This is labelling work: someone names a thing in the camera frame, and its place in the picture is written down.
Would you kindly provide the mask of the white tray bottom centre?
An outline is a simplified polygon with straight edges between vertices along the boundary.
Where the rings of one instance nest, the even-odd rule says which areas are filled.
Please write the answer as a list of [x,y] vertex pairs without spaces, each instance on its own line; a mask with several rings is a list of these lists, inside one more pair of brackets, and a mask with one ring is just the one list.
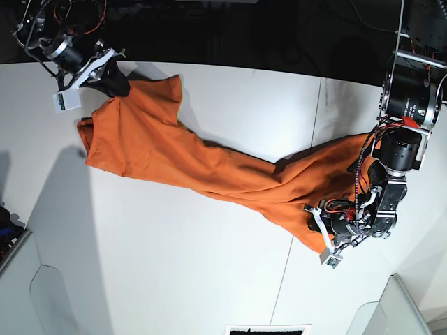
[[310,334],[312,325],[226,325],[224,335],[232,334]]

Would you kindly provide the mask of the clear panel bottom left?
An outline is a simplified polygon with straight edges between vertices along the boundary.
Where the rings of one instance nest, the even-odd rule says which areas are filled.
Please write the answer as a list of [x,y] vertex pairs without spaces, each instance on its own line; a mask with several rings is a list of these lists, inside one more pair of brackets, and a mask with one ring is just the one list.
[[44,334],[79,334],[64,278],[57,268],[41,265],[29,292]]

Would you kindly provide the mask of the orange t-shirt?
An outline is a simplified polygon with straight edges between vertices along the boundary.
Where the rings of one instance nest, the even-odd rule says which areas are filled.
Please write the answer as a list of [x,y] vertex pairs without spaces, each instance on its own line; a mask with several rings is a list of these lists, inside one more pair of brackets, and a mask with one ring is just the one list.
[[283,227],[310,250],[320,253],[322,237],[307,226],[306,204],[323,198],[352,198],[348,171],[365,135],[329,142],[287,164],[205,144],[177,118],[182,102],[179,76],[133,80],[125,97],[108,99],[77,129],[88,166],[121,177],[191,189],[234,202]]

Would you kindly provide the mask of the clear panel bottom right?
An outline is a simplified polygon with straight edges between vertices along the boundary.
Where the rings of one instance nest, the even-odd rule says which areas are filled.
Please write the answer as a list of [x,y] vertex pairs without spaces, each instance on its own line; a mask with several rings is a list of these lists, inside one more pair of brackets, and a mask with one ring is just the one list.
[[347,335],[430,335],[432,331],[398,274],[388,279],[380,300],[363,304]]

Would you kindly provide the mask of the clear panel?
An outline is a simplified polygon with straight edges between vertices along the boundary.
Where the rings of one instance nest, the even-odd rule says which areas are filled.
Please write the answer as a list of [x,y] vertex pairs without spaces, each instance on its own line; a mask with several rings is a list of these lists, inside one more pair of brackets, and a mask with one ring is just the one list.
[[363,304],[347,335],[430,335],[432,331],[398,274],[388,279],[380,300]]
[[44,334],[79,334],[64,278],[57,268],[41,265],[29,292]]

